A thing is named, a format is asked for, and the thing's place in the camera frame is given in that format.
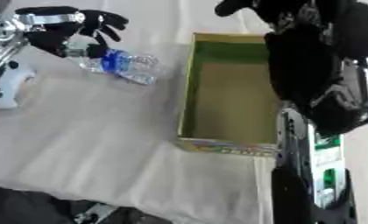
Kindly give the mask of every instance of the open box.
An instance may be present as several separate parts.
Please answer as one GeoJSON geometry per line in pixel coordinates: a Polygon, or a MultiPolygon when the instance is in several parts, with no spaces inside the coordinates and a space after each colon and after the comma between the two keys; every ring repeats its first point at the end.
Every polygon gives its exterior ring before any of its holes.
{"type": "Polygon", "coordinates": [[[188,151],[275,156],[280,100],[263,37],[196,33],[178,145],[188,151]]]}

